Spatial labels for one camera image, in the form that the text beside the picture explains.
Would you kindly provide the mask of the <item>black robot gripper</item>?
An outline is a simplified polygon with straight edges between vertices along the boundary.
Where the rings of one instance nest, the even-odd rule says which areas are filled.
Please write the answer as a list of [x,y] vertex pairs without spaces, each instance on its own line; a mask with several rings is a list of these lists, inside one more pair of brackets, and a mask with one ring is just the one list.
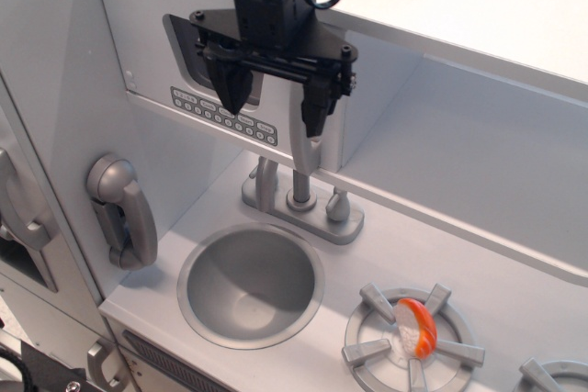
[[192,52],[206,64],[222,105],[233,115],[245,105],[253,73],[303,84],[301,116],[308,138],[322,135],[341,95],[349,95],[357,51],[336,37],[315,12],[333,1],[233,0],[231,9],[197,10],[190,16],[198,41]]

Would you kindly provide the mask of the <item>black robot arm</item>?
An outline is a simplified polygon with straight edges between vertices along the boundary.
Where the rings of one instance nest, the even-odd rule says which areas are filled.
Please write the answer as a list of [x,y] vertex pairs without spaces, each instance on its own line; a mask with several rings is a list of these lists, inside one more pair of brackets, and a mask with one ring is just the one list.
[[357,49],[316,16],[339,0],[233,0],[232,9],[196,11],[198,55],[223,106],[241,111],[251,94],[253,74],[265,73],[301,84],[301,120],[308,138],[322,135],[337,101],[355,83]]

